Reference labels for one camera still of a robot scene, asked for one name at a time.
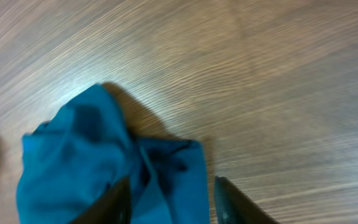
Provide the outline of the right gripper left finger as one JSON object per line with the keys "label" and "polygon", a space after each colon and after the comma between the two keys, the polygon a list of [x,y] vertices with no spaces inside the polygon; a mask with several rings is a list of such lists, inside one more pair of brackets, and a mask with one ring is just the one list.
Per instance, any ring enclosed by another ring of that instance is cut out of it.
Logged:
{"label": "right gripper left finger", "polygon": [[130,224],[131,213],[131,188],[125,177],[70,224]]}

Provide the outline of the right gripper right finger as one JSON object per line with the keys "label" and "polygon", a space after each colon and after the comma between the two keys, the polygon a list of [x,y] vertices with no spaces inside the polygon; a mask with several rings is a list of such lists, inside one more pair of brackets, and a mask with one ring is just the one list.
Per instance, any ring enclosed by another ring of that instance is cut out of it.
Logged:
{"label": "right gripper right finger", "polygon": [[214,202],[219,224],[278,224],[226,177],[214,179]]}

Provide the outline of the blue polo shirt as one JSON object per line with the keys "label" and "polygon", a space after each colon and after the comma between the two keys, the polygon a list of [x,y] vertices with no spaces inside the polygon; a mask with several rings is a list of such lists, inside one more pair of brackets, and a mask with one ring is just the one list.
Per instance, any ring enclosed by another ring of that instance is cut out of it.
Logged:
{"label": "blue polo shirt", "polygon": [[22,138],[21,223],[71,223],[123,178],[132,223],[208,223],[208,178],[198,141],[131,136],[101,85],[62,106]]}

